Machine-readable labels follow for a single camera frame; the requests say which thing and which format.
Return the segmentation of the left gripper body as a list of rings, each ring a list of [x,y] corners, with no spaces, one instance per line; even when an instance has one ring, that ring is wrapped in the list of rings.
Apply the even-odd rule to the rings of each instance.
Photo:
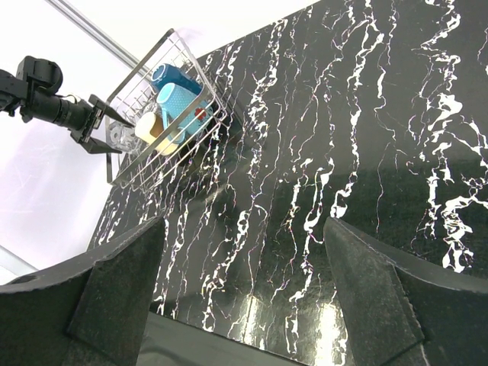
[[[83,110],[83,123],[79,129],[72,129],[70,136],[78,144],[102,144],[101,140],[92,137],[92,132],[100,127],[105,109],[104,102],[97,95],[90,95],[88,101],[77,95],[73,98],[75,106]]]

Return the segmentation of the brown paper cup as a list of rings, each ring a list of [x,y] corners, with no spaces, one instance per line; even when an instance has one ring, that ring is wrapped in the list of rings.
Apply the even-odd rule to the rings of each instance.
[[[146,112],[136,122],[135,134],[148,145],[154,143],[172,122],[166,110],[161,112]],[[185,134],[178,127],[162,140],[154,150],[163,156],[170,156],[185,141]]]

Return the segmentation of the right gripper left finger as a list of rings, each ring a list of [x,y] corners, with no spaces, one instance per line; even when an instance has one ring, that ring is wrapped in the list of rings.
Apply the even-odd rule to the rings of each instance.
[[[165,240],[155,217],[1,286],[3,365],[134,365]]]

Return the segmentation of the clear plastic cup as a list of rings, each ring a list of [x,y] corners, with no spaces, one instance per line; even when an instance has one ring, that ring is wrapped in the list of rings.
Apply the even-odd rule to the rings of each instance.
[[[135,134],[134,126],[126,126],[118,121],[108,125],[106,139],[110,147],[129,154],[138,154],[143,145]]]

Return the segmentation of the dark blue ceramic mug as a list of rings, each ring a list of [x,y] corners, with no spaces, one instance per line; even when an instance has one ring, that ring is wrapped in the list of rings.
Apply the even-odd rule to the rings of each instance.
[[[158,92],[168,83],[179,85],[196,95],[199,95],[202,90],[202,87],[186,72],[168,63],[163,63],[154,70],[150,83]]]

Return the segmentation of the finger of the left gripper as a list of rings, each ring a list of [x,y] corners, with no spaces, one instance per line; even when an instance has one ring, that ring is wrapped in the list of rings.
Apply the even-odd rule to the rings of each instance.
[[[82,147],[88,154],[92,154],[92,155],[121,153],[119,149],[115,149],[109,146],[108,144],[106,144],[105,142],[92,137],[89,137],[87,141],[82,141]]]
[[[112,120],[115,120],[121,124],[123,124],[126,127],[132,127],[133,124],[127,120],[125,120],[116,110],[114,110],[112,107],[109,105],[104,104],[101,108],[102,110],[102,116],[103,117],[109,117]]]

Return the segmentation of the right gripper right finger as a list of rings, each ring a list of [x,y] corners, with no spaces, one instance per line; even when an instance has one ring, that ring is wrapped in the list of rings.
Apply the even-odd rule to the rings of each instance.
[[[487,281],[328,218],[324,243],[357,365],[485,365]]]

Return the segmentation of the light blue floral mug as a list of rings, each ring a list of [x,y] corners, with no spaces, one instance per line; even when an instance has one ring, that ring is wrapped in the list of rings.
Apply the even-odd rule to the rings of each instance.
[[[171,116],[172,122],[174,122],[190,106],[196,97],[196,94],[186,88],[174,83],[168,83],[162,87],[156,98],[156,102],[160,106],[161,111],[166,110]],[[190,110],[188,115],[178,125],[181,132],[185,134],[185,140],[187,137],[197,133],[209,121],[213,113],[213,108],[205,100]]]

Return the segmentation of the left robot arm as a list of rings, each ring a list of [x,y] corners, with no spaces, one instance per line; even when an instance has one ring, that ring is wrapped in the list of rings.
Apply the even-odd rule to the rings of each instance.
[[[131,127],[118,112],[98,96],[86,101],[61,96],[63,83],[61,68],[52,61],[26,56],[18,65],[16,75],[1,71],[1,111],[15,116],[19,111],[23,122],[42,120],[66,128],[72,139],[89,154],[118,153],[121,151],[92,137],[104,117],[125,127]]]

